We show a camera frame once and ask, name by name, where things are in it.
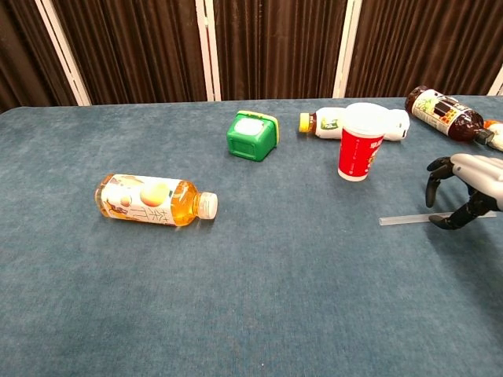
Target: paper cup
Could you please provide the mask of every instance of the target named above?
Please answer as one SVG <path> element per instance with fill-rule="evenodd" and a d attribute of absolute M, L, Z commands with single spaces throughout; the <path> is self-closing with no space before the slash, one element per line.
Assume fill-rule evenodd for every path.
<path fill-rule="evenodd" d="M 388 110 L 378 104 L 347 106 L 340 119 L 343 127 L 339 151 L 339 175 L 363 181 L 369 174 L 386 131 Z"/>

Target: yellow bottle cap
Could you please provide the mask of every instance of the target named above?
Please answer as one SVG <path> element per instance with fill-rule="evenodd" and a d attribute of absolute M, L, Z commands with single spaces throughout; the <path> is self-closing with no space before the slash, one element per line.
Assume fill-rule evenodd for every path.
<path fill-rule="evenodd" d="M 299 117 L 299 132 L 309 132 L 309 112 L 301 112 Z"/>

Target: robotic hand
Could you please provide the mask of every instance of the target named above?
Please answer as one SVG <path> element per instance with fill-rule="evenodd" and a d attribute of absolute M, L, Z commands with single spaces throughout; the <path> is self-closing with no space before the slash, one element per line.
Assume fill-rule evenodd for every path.
<path fill-rule="evenodd" d="M 456 175 L 468 186 L 469 201 L 448 218 L 438 215 L 430 221 L 442 229 L 459 229 L 490 210 L 503 210 L 503 160 L 457 153 L 441 157 L 427 167 L 431 171 L 426 187 L 426 207 L 435 202 L 442 179 Z"/>

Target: curtain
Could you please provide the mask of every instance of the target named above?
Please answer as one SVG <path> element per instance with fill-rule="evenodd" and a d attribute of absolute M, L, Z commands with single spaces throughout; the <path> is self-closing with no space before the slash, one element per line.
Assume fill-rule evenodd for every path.
<path fill-rule="evenodd" d="M 76 104 L 34 2 L 0 1 L 0 112 Z"/>
<path fill-rule="evenodd" d="M 53 0 L 93 104 L 205 101 L 193 0 Z"/>
<path fill-rule="evenodd" d="M 503 2 L 364 0 L 346 97 L 404 97 L 424 84 L 483 94 L 503 63 Z"/>
<path fill-rule="evenodd" d="M 347 0 L 214 0 L 223 100 L 331 97 Z"/>

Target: blue tablecloth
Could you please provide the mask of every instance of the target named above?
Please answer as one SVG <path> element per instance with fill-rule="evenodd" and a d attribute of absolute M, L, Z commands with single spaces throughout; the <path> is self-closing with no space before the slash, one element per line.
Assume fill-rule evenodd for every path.
<path fill-rule="evenodd" d="M 458 99 L 503 119 L 503 98 Z M 503 375 L 501 222 L 456 232 L 379 217 L 455 210 L 456 178 L 424 205 L 426 166 L 503 157 L 411 119 L 360 183 L 300 112 L 403 98 L 17 108 L 0 115 L 0 375 Z M 261 163 L 228 153 L 238 110 L 278 118 Z M 107 174 L 193 181 L 215 221 L 104 218 Z"/>

